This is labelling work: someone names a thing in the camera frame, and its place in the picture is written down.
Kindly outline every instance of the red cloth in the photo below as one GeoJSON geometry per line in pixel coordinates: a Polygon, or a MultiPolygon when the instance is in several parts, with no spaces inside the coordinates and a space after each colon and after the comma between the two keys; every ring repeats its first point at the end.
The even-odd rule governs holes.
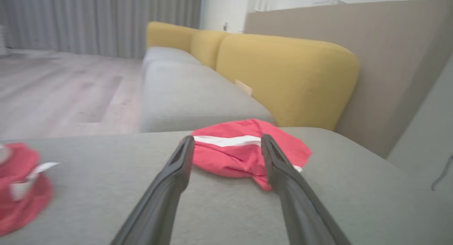
{"type": "Polygon", "coordinates": [[[222,176],[252,177],[264,190],[271,190],[272,188],[267,184],[264,158],[259,145],[220,147],[197,139],[203,136],[232,138],[245,135],[261,139],[263,134],[269,134],[274,138],[293,165],[301,168],[305,166],[311,155],[307,145],[270,123],[257,119],[225,122],[195,130],[192,133],[196,141],[194,165],[222,176]]]}
{"type": "Polygon", "coordinates": [[[31,189],[14,201],[10,185],[24,182],[36,167],[39,155],[24,144],[5,145],[12,155],[0,164],[0,236],[24,227],[42,211],[53,195],[49,179],[39,174],[31,189]]]}

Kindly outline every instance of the paper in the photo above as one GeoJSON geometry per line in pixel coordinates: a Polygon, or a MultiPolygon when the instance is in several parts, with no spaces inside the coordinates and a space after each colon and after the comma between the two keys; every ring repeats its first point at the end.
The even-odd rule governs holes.
{"type": "Polygon", "coordinates": [[[236,87],[238,87],[241,90],[243,90],[243,92],[247,93],[247,95],[250,95],[250,96],[252,95],[252,88],[251,87],[248,87],[247,85],[245,85],[244,83],[242,83],[239,80],[236,80],[234,82],[234,84],[236,85],[236,87]]]}

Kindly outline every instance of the yellow backrest cushion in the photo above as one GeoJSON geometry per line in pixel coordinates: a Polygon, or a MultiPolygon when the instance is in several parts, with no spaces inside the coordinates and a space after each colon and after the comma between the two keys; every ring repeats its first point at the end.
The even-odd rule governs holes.
{"type": "Polygon", "coordinates": [[[334,130],[359,65],[354,54],[333,43],[235,34],[223,39],[216,71],[251,87],[278,126],[334,130]]]}
{"type": "Polygon", "coordinates": [[[220,43],[228,35],[223,31],[200,30],[192,36],[190,53],[203,65],[216,69],[220,43]]]}
{"type": "Polygon", "coordinates": [[[146,30],[147,46],[163,46],[190,52],[192,36],[198,29],[153,21],[146,30]]]}

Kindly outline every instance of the laminate floor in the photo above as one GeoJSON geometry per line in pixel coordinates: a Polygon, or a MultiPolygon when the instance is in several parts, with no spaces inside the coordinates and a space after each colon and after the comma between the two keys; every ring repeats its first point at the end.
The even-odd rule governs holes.
{"type": "Polygon", "coordinates": [[[141,60],[54,51],[0,56],[0,139],[138,132],[141,60]]]}

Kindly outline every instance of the seat cushion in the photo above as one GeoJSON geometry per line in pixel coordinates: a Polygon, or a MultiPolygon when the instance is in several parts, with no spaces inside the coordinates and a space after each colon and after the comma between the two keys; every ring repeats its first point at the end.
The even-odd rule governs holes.
{"type": "Polygon", "coordinates": [[[145,69],[152,61],[157,60],[176,61],[181,63],[201,65],[201,63],[188,52],[174,48],[154,46],[146,51],[146,54],[143,58],[143,69],[145,69]]]}
{"type": "MultiPolygon", "coordinates": [[[[318,128],[282,128],[313,151],[307,183],[354,245],[453,244],[453,208],[351,140],[318,128]]],[[[191,131],[33,139],[55,187],[52,203],[5,245],[108,244],[191,131]]],[[[281,202],[252,179],[193,167],[171,245],[289,244],[281,202]]]]}
{"type": "Polygon", "coordinates": [[[217,123],[272,115],[207,66],[156,62],[144,72],[141,132],[194,130],[217,123]]]}

